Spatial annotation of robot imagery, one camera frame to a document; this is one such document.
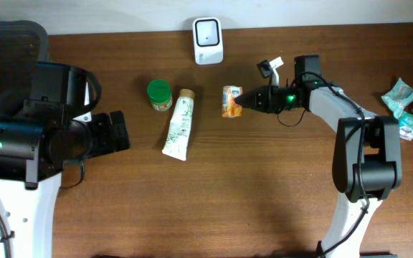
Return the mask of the white tube with tan cap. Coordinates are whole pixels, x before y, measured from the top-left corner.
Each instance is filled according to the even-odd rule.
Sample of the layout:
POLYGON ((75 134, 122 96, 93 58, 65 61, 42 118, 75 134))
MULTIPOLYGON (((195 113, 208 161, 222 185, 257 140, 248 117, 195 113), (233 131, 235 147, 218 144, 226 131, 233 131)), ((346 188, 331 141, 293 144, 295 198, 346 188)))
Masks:
POLYGON ((193 120, 195 93, 181 89, 168 128, 162 153, 181 161, 186 160, 187 147, 193 120))

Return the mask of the green lidded jar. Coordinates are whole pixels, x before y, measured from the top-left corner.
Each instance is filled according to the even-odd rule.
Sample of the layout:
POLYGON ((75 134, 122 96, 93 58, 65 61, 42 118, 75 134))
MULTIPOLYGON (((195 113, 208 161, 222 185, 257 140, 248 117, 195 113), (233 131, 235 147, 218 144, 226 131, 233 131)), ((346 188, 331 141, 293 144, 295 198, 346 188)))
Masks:
POLYGON ((147 87, 147 94, 152 107, 157 111, 167 111, 172 106, 171 88, 165 80, 151 81, 147 87))

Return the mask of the teal tissue packet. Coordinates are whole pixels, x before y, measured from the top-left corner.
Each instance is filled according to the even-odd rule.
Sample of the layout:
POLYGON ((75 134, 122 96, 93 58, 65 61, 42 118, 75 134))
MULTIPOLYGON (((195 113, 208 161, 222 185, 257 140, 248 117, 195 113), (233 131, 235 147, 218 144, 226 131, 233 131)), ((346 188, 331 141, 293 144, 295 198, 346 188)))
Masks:
POLYGON ((413 140, 413 114, 403 111, 398 121, 400 138, 413 140))

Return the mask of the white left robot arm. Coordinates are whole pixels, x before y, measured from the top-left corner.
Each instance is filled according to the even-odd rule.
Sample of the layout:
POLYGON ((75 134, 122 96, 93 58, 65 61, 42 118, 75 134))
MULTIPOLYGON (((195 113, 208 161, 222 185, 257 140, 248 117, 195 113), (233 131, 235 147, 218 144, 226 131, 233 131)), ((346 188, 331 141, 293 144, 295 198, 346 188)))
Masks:
POLYGON ((94 113, 101 93, 67 64, 0 75, 0 257, 50 257, 65 167, 130 148, 122 112, 94 113))

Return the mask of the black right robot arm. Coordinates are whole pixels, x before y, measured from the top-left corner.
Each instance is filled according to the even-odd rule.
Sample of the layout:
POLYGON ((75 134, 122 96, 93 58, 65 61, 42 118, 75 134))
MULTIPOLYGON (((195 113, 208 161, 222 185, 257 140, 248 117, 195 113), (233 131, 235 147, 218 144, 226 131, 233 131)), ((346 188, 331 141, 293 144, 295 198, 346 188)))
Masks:
POLYGON ((332 177, 338 191, 330 228, 317 243, 314 257, 360 257, 364 235, 383 200, 402 182, 399 122, 379 116, 347 97, 321 74, 318 55, 294 59, 295 76, 280 86, 280 58, 257 67, 267 85, 237 96, 243 108, 279 115, 302 108, 321 118, 336 134, 332 177))

